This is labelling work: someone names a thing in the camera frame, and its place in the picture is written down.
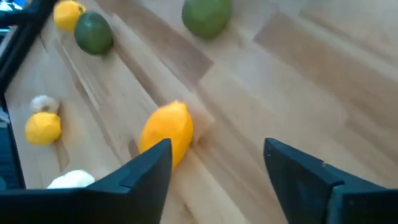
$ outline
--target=wooden surface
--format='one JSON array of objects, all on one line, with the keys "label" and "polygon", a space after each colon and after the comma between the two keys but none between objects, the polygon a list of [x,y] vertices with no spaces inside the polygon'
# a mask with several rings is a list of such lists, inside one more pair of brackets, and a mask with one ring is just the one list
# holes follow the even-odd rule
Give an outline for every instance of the wooden surface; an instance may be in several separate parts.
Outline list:
[{"label": "wooden surface", "polygon": [[[233,2],[228,28],[204,42],[182,24],[183,0],[82,0],[114,31],[106,57],[48,22],[6,93],[27,186],[112,172],[137,155],[150,114],[179,99],[195,139],[162,223],[286,223],[265,137],[398,187],[398,1]],[[39,94],[62,102],[62,138],[49,147],[24,137]]]}]

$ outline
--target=garlic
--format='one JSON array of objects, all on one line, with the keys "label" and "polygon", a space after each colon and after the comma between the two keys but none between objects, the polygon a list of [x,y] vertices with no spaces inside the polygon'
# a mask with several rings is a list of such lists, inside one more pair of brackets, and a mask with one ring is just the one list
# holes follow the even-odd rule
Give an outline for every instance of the garlic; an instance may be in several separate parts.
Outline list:
[{"label": "garlic", "polygon": [[33,113],[49,112],[58,113],[60,102],[46,95],[36,96],[30,102],[30,109]]},{"label": "garlic", "polygon": [[62,175],[47,187],[47,189],[65,189],[75,187],[87,187],[95,182],[95,178],[84,170],[73,170]]}]

